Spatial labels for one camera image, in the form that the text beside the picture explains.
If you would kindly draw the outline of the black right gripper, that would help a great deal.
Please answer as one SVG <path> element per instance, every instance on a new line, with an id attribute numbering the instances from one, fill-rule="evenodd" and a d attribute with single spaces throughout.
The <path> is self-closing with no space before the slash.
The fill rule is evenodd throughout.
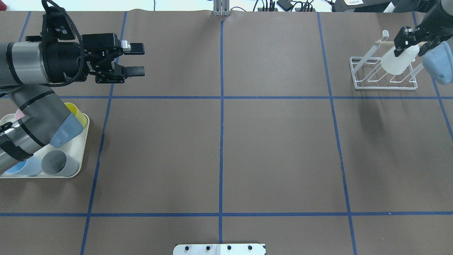
<path id="1" fill-rule="evenodd" d="M 433 35 L 427 29 L 419 27 L 411 28 L 407 26 L 402 27 L 394 38 L 394 55 L 395 57 L 399 57 L 401 53 L 406 50 L 406 48 L 426 41 L 424 44 L 419 46 L 418 56 L 421 57 L 436 47 L 433 42 L 430 42 L 432 39 Z"/>

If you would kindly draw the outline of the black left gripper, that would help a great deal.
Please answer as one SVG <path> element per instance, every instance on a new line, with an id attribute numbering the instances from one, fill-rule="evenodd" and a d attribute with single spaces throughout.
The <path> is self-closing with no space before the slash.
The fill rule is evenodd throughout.
<path id="1" fill-rule="evenodd" d="M 72 80 L 84 82 L 95 76 L 95 82 L 123 83 L 124 77 L 144 77 L 144 66 L 123 67 L 114 63 L 120 55 L 144 55 L 141 42 L 118 39 L 115 33 L 83 34 L 83 50 L 77 42 L 58 42 L 55 36 L 42 34 L 44 84 L 62 84 Z"/>

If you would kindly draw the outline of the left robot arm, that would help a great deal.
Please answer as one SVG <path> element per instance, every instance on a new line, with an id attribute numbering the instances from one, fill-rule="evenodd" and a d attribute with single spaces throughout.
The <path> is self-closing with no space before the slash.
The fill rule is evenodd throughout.
<path id="1" fill-rule="evenodd" d="M 84 82 L 89 75 L 95 76 L 97 84 L 145 76 L 143 66 L 115 62 L 123 55 L 144 55 L 143 43 L 120 40 L 115 33 L 84 34 L 82 38 L 88 40 L 86 47 L 44 36 L 1 43 L 1 93 L 25 115 L 1 126 L 1 173 L 48 144 L 61 147 L 84 130 L 55 87 Z"/>

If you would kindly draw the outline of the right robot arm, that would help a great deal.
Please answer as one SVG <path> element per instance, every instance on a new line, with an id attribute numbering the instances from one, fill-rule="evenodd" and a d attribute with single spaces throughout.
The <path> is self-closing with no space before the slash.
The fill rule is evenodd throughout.
<path id="1" fill-rule="evenodd" d="M 451 0 L 437 0 L 414 28 L 405 26 L 394 38 L 394 55 L 423 43 L 418 56 L 424 69 L 438 84 L 452 84 L 453 7 Z"/>

